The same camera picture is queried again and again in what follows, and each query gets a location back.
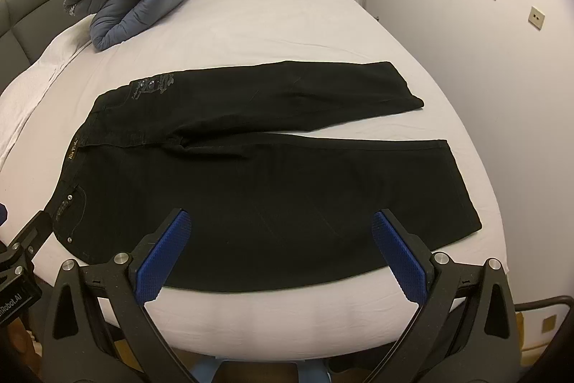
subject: headboard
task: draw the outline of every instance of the headboard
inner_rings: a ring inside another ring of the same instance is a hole
[[[0,0],[0,93],[38,60],[48,44],[82,17],[64,0]]]

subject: blue textured pad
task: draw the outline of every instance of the blue textured pad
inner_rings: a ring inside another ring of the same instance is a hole
[[[160,293],[173,265],[182,253],[191,234],[191,219],[185,211],[180,211],[165,234],[150,251],[142,263],[136,277],[136,302],[144,305]]]
[[[372,237],[387,260],[406,298],[418,305],[427,301],[427,276],[409,247],[380,211],[372,219]]]
[[[4,224],[6,219],[8,219],[8,211],[6,210],[6,207],[0,203],[0,226]]]

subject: metal screw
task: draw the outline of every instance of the metal screw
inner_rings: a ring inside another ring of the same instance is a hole
[[[446,253],[438,252],[434,254],[434,261],[439,265],[446,265],[449,260],[450,259]]]
[[[74,260],[66,260],[64,263],[62,263],[62,270],[70,271],[74,267],[74,264]]]
[[[489,260],[489,267],[492,268],[493,270],[499,270],[501,266],[502,265],[500,264],[500,262],[497,259],[491,258]]]
[[[123,265],[125,262],[127,262],[129,258],[130,256],[127,253],[121,252],[114,257],[114,263],[117,263],[118,265]]]

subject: white bed sheet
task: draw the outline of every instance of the white bed sheet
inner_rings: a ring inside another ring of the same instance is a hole
[[[172,70],[283,60],[392,62],[425,106],[301,135],[446,139],[483,228],[442,248],[455,261],[506,267],[502,222],[487,174],[463,124],[424,68],[352,0],[185,0],[131,40],[103,52],[82,50],[32,113],[0,172],[9,242],[50,199],[66,149],[100,94]],[[53,284],[72,257],[52,235],[34,259]],[[114,321],[107,301],[102,307]],[[249,360],[287,360],[368,349],[400,335],[415,310],[388,268],[300,289],[214,294],[163,288],[148,312],[174,347]]]

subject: mattress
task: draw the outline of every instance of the mattress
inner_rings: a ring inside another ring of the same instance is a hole
[[[88,22],[78,25],[75,35]],[[440,250],[457,262],[482,264],[496,257],[506,267],[497,201],[463,124],[425,69],[353,0],[185,0],[150,30],[122,44],[103,52],[89,45],[76,52],[32,112],[0,171],[0,201],[9,211],[1,240],[10,242],[44,208],[74,132],[100,94],[172,70],[283,60],[392,62],[412,93],[424,100],[423,109],[298,134],[446,139],[483,227]],[[61,263],[70,257],[52,235],[34,258],[35,272],[53,284]],[[114,323],[109,303],[101,302],[106,319]],[[394,341],[416,305],[407,302],[391,271],[383,268],[299,289],[218,294],[163,288],[146,308],[173,347],[232,359],[280,361],[345,354]]]

